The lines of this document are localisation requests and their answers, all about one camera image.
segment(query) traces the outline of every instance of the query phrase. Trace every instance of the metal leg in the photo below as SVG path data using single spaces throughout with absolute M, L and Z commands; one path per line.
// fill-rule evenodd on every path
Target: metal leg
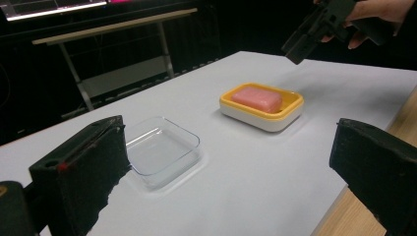
M 83 83 L 80 80 L 77 70 L 74 67 L 73 61 L 68 55 L 67 48 L 65 48 L 65 45 L 63 42 L 59 43 L 59 48 L 61 48 L 62 54 L 64 55 L 64 58 L 67 61 L 67 65 L 70 68 L 71 73 L 73 74 L 74 80 L 76 81 L 77 87 L 80 91 L 81 96 L 83 97 L 84 102 L 86 103 L 87 108 L 89 109 L 89 111 L 94 110 L 91 100 L 89 99 L 89 94 L 84 89 Z
M 165 32 L 163 30 L 163 23 L 158 22 L 157 29 L 159 31 L 159 38 L 160 38 L 160 45 L 162 46 L 163 50 L 163 60 L 165 62 L 166 72 L 170 79 L 174 78 L 174 69 L 172 67 L 171 56 L 169 55 L 168 44 L 166 43 Z

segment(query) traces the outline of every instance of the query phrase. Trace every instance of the soap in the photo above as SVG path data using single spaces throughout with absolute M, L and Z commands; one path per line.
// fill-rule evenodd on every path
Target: soap
M 266 113 L 276 113 L 282 105 L 282 96 L 276 91 L 245 87 L 234 94 L 231 100 Z

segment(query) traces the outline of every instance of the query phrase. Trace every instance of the cable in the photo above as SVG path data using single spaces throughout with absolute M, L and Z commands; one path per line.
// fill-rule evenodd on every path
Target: cable
M 7 83 L 7 95 L 4 98 L 4 101 L 0 103 L 0 108 L 2 108 L 9 101 L 10 95 L 12 93 L 12 86 L 10 84 L 9 76 L 7 75 L 6 70 L 4 69 L 4 67 L 1 63 L 0 63 L 0 69 L 3 72 L 4 78 L 6 79 L 6 83 Z

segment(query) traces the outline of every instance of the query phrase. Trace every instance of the dark background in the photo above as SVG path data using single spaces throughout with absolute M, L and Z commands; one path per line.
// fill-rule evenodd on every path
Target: dark background
M 313 6 L 310 0 L 144 0 L 139 3 L 135 7 L 124 5 L 117 11 L 99 9 L 87 13 L 94 21 L 86 15 L 56 16 L 18 24 L 3 19 L 0 23 L 0 145 L 71 119 L 83 112 L 65 114 L 85 108 L 59 47 L 33 46 L 33 39 L 198 7 L 199 12 L 193 17 L 164 23 L 174 71 L 181 75 L 242 50 L 283 55 L 280 47 Z M 112 15 L 122 17 L 109 18 Z M 75 64 L 86 79 L 160 54 L 154 35 L 155 27 L 146 26 L 73 41 L 67 46 L 76 55 Z M 413 60 L 395 55 L 393 48 L 391 43 L 376 46 L 367 41 L 359 49 L 348 50 L 346 43 L 333 40 L 321 44 L 309 59 L 416 70 Z M 152 79 L 164 80 L 166 75 Z M 150 82 L 144 88 L 156 84 Z

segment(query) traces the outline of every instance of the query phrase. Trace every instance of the illuminated screen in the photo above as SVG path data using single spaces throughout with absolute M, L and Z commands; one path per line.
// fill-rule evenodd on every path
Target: illuminated screen
M 105 0 L 0 0 L 0 7 L 9 22 L 104 4 Z

